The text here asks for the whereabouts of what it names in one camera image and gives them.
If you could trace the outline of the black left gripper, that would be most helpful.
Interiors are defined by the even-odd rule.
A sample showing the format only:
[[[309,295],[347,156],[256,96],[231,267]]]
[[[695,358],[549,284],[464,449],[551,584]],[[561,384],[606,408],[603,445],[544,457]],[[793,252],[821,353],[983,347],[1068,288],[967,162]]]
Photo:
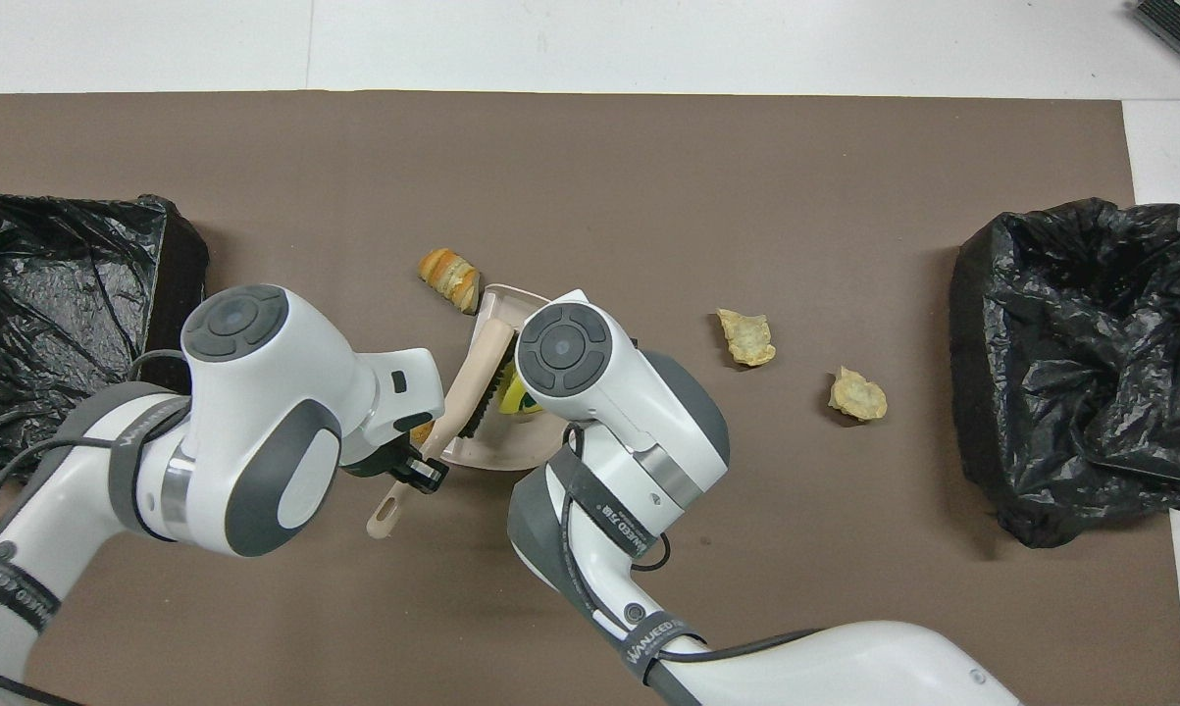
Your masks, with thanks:
[[[415,488],[420,493],[434,493],[450,475],[450,465],[439,459],[424,459],[409,442],[389,442],[365,459],[343,464],[345,473],[373,478],[389,473],[396,482]]]

